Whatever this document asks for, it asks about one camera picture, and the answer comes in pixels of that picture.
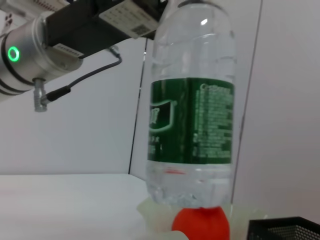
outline orange ball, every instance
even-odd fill
[[[228,219],[221,207],[184,208],[176,215],[172,231],[183,232],[189,240],[230,240]]]

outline white wall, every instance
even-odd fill
[[[234,201],[320,223],[320,1],[265,0]]]
[[[0,104],[0,174],[128,173],[145,39],[118,44],[123,63],[92,76],[48,112],[35,113],[33,93]],[[117,59],[102,51],[46,85],[47,91]]]
[[[256,30],[260,11],[259,0],[232,0],[226,5],[230,14],[236,37],[237,60],[236,66],[236,97],[234,113],[234,140],[233,161],[237,158],[241,120],[247,95],[250,69],[255,45]],[[149,129],[149,102],[151,75],[151,54],[153,43],[148,41],[147,56],[141,87],[137,125],[132,153],[130,173],[141,179],[145,178],[145,164],[147,160],[148,129]]]

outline white sticker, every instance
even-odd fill
[[[68,54],[72,57],[76,57],[76,58],[79,58],[84,55],[82,52],[74,50],[71,47],[63,45],[62,43],[58,43],[57,45],[53,46],[53,48],[59,50],[60,52]]]
[[[132,0],[119,3],[100,13],[99,17],[134,39],[153,32],[159,25]]]

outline black cable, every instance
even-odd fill
[[[63,97],[64,95],[68,94],[71,92],[71,88],[74,87],[76,84],[82,82],[83,80],[95,75],[95,74],[98,74],[104,70],[107,70],[107,69],[110,69],[110,68],[113,68],[115,66],[118,66],[119,64],[122,63],[122,57],[120,56],[120,54],[112,49],[110,49],[110,52],[118,58],[118,61],[114,62],[114,63],[111,63],[111,64],[108,64],[106,66],[103,66],[103,67],[100,67],[92,72],[89,72],[81,77],[79,77],[78,79],[74,80],[73,82],[71,82],[69,85],[67,86],[64,86],[64,87],[61,87],[57,90],[54,90],[52,92],[49,92],[45,95],[45,101],[49,101],[49,102],[53,102],[61,97]]]

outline plastic water bottle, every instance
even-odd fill
[[[230,201],[235,39],[213,0],[176,0],[153,50],[146,168],[157,203],[211,208]]]

